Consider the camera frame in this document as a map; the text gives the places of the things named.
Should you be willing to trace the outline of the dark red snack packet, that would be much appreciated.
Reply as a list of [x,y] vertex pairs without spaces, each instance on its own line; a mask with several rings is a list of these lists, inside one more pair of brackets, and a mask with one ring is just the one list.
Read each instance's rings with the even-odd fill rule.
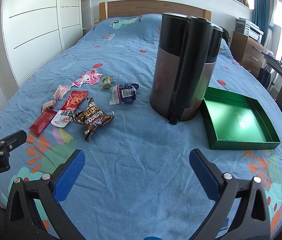
[[51,120],[57,114],[56,111],[47,109],[43,112],[37,120],[29,127],[29,130],[33,133],[35,137],[39,137],[40,134],[44,131],[44,129],[48,126]]

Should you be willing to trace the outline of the red and white chip bag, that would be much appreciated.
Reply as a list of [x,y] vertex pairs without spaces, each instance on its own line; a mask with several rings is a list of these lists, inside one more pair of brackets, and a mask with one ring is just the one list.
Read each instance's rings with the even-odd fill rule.
[[51,124],[59,128],[64,128],[70,122],[70,117],[74,115],[76,108],[87,97],[88,93],[88,90],[72,91],[64,105],[51,120]]

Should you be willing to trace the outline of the pink striped snack packet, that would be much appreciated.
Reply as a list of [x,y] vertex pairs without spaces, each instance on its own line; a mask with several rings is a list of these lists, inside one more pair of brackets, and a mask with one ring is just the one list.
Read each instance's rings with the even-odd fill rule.
[[71,86],[68,85],[59,85],[56,91],[53,94],[53,98],[56,100],[62,100],[66,93],[71,89]]

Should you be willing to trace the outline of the brown chocolate snack wrapper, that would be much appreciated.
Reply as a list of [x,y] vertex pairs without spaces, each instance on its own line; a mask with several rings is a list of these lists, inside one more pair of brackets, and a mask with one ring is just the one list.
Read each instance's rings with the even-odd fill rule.
[[113,120],[114,112],[106,114],[95,104],[92,97],[88,97],[87,101],[88,105],[86,110],[71,115],[69,120],[84,126],[84,140],[89,142],[90,136],[95,131]]

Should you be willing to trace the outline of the pink cartoon snack packet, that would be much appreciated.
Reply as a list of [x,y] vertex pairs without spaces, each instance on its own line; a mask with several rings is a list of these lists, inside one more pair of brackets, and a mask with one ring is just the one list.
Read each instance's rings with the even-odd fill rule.
[[75,80],[71,87],[81,87],[84,83],[87,83],[89,85],[95,85],[98,83],[100,78],[102,77],[102,74],[98,73],[95,69],[91,71],[87,71],[83,73],[77,80]]

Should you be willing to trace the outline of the blue and white snack bag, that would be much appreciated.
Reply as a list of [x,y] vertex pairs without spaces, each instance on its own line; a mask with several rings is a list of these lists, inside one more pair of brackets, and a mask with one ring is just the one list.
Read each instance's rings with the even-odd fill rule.
[[110,105],[131,103],[136,100],[136,92],[139,88],[138,83],[123,83],[112,88]]

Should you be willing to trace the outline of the olive green candy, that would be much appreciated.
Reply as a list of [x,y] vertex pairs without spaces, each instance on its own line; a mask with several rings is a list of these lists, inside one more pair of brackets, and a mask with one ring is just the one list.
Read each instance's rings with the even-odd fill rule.
[[112,80],[113,80],[112,76],[103,77],[101,80],[102,80],[101,88],[110,89],[112,87]]

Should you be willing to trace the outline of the white wardrobe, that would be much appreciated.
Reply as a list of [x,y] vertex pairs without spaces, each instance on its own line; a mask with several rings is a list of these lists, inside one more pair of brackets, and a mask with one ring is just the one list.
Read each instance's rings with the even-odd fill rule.
[[83,36],[81,0],[2,0],[2,33],[16,84]]

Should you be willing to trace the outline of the desk by window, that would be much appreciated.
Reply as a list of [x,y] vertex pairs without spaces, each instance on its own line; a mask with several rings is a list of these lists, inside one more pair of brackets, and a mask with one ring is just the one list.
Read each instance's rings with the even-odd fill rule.
[[264,59],[273,70],[275,70],[280,76],[282,76],[282,63],[273,57],[271,51],[267,50],[264,53]]

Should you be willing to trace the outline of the wooden drawer cabinet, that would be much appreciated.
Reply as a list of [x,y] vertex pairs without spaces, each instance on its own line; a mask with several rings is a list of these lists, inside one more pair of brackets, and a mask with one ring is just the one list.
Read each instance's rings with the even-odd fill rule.
[[254,77],[258,77],[260,69],[265,63],[266,48],[264,46],[253,38],[234,31],[230,51],[238,63]]

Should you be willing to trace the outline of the black and bronze kettle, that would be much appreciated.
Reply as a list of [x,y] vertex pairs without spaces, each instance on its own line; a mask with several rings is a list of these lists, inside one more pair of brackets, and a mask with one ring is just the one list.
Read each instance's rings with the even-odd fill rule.
[[150,103],[170,124],[195,117],[216,65],[223,29],[205,18],[163,13]]

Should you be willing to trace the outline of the black backpack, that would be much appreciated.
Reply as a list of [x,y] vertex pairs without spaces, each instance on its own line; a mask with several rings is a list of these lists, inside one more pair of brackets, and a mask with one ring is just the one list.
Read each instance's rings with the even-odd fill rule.
[[226,44],[229,45],[230,42],[229,32],[225,28],[222,28],[222,30],[223,30],[222,38],[225,40]]

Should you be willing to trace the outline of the wooden headboard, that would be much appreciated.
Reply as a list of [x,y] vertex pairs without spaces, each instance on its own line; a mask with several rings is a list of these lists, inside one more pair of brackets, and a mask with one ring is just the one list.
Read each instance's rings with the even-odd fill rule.
[[114,17],[140,16],[145,14],[176,14],[202,17],[211,21],[212,12],[192,5],[160,0],[119,0],[99,3],[100,21]]

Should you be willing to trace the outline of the grey printer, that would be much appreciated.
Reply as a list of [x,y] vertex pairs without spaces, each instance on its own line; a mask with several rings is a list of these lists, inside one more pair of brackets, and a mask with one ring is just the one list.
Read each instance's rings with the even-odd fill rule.
[[264,32],[257,25],[245,18],[235,20],[235,31],[253,38],[258,43],[261,43],[264,35]]

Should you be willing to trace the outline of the teal curtain right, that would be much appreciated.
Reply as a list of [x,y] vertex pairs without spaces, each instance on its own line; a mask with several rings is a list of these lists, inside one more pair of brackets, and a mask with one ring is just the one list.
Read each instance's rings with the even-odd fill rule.
[[252,22],[264,33],[261,39],[262,45],[266,42],[268,25],[270,24],[272,14],[273,0],[254,0]]

